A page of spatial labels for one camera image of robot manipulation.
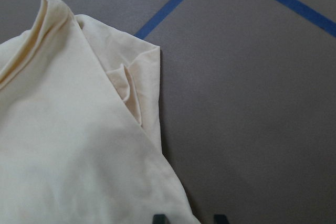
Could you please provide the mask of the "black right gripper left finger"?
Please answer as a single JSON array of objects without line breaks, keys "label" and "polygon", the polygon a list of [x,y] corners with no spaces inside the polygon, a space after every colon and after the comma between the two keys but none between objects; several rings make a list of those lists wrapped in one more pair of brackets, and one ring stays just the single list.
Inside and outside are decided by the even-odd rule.
[{"label": "black right gripper left finger", "polygon": [[165,214],[155,214],[153,224],[168,224],[168,218]]}]

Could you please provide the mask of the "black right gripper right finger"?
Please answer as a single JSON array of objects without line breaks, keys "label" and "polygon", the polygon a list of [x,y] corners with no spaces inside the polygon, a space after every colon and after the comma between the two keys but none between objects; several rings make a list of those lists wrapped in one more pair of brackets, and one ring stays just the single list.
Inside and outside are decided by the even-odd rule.
[{"label": "black right gripper right finger", "polygon": [[227,224],[226,215],[215,214],[214,215],[214,224]]}]

